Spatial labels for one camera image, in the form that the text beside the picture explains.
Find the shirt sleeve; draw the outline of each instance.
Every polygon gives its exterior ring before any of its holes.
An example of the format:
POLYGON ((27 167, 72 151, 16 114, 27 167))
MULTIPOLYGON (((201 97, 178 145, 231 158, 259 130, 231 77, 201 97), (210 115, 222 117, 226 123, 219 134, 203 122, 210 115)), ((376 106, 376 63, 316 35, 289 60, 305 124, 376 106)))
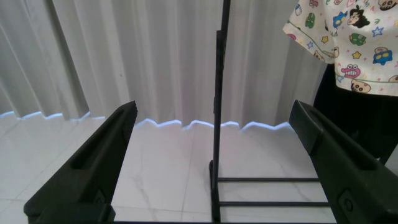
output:
POLYGON ((324 2, 299 0, 283 30, 319 60, 334 63, 338 48, 326 24, 324 2))

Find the blue star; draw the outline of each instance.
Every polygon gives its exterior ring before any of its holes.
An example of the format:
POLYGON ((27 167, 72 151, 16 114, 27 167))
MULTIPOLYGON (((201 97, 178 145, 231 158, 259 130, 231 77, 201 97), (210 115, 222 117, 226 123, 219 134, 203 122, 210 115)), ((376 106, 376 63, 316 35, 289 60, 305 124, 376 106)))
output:
POLYGON ((336 79, 338 80, 338 82, 341 83, 341 81, 344 79, 344 77, 336 77, 336 79))
POLYGON ((308 44, 307 44, 307 46, 308 46, 308 49, 310 49, 311 47, 313 47, 313 42, 309 42, 308 44))
POLYGON ((381 29, 379 29, 379 27, 377 26, 374 30, 372 30, 373 33, 373 37, 377 36, 377 35, 383 35, 383 33, 381 32, 384 29, 384 27, 382 27, 381 29))

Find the curtain fold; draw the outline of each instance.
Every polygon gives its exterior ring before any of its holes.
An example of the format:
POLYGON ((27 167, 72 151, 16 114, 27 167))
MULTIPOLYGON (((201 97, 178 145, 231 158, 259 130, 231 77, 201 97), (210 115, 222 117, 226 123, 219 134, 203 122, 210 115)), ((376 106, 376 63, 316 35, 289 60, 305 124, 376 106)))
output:
MULTIPOLYGON (((325 64, 282 31, 295 3, 232 1, 222 121, 287 121, 325 64)), ((1 1, 0 113, 213 122, 222 0, 1 1)))

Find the black pants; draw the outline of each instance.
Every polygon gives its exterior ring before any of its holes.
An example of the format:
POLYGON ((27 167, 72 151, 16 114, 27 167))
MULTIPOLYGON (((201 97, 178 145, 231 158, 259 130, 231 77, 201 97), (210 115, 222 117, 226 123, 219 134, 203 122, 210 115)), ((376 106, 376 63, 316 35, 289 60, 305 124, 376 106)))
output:
POLYGON ((335 66, 328 65, 314 107, 385 164, 398 144, 398 97, 338 88, 335 66))

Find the yellow star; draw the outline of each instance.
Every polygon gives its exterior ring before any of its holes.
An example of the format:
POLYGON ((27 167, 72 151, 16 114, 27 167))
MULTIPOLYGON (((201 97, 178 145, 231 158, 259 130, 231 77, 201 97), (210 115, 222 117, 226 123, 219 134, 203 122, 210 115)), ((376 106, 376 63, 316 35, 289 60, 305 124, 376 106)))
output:
POLYGON ((353 53, 352 56, 353 56, 353 59, 359 59, 361 54, 357 51, 357 52, 353 53))
POLYGON ((324 37, 322 37, 322 43, 326 43, 326 42, 328 42, 329 41, 329 37, 328 36, 324 36, 324 37))

